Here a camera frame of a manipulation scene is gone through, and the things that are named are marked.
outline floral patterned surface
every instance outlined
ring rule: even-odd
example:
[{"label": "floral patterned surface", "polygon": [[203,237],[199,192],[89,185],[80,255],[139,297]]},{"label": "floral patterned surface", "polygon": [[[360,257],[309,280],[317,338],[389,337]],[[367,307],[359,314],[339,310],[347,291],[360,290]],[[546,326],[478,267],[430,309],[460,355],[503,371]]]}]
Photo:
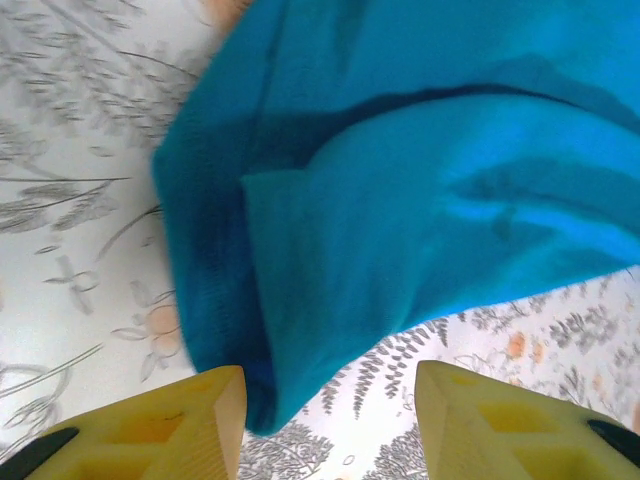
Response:
[{"label": "floral patterned surface", "polygon": [[[0,4],[0,461],[191,375],[149,155],[245,2]],[[241,479],[425,479],[413,381],[441,359],[640,431],[640,269],[437,319],[345,367]]]}]

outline blue cloth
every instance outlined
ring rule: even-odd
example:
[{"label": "blue cloth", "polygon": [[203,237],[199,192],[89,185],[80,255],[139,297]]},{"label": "blue cloth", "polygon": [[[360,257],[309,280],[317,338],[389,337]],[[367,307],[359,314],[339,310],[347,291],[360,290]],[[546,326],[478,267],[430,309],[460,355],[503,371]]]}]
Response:
[{"label": "blue cloth", "polygon": [[640,263],[639,33],[637,0],[257,0],[153,165],[250,430],[386,335]]}]

